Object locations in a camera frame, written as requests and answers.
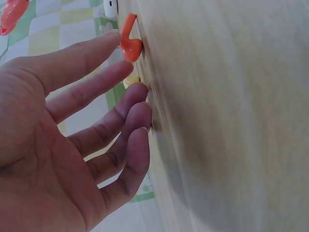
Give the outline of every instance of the green and white checkered fabric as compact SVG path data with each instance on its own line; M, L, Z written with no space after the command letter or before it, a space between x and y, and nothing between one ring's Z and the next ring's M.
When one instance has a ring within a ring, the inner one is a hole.
M1 12L4 4L5 0L0 0ZM30 0L27 11L18 21L14 31L0 37L0 65L15 57L54 52L117 28L115 19L105 17L103 0ZM111 57L90 75L121 59L122 54L116 49ZM50 96L66 88L57 90ZM115 105L124 91L123 85L119 84L100 96L84 110L61 123L61 132L69 135L90 126ZM152 186L147 176L131 202L153 197Z

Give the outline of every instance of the orange object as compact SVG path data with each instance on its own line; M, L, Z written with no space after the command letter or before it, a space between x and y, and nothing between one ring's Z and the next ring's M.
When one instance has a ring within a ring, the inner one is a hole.
M137 16L135 14L129 14L126 17L126 21L121 31L120 47L125 60L128 62L135 62L138 60L142 48L142 42L140 39L129 39L136 18Z
M7 0L0 19L0 35L9 34L29 6L29 0Z

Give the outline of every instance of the skin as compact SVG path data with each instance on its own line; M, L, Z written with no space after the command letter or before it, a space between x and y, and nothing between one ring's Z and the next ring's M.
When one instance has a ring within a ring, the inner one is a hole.
M137 192L149 167L152 110L142 83L89 128L64 137L57 124L133 70L121 61L54 98L45 97L92 72L120 42L110 31L51 54L0 67L0 224L6 232L87 232ZM109 144L101 156L83 158ZM119 178L101 189L97 184Z

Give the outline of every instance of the knuckle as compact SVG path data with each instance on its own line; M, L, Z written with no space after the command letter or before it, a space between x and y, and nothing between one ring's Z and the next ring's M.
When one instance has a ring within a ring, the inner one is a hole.
M70 94L74 101L80 106L83 107L85 106L85 99L84 99L84 93L82 93L79 89L76 87L72 86L70 88Z
M109 133L104 124L95 123L93 125L94 132L101 138L102 141L107 141L109 139Z
M117 181L123 193L128 197L129 200L131 200L134 197L135 193L130 190L125 180L119 178Z
M84 153L84 146L82 141L80 140L80 138L76 137L76 136L71 136L70 140L72 141L72 143L75 145L76 149L79 151L80 154Z

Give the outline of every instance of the light wood panel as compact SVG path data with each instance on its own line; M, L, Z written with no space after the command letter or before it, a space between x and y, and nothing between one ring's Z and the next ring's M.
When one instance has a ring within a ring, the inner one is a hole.
M309 231L309 3L118 4L145 46L166 231Z

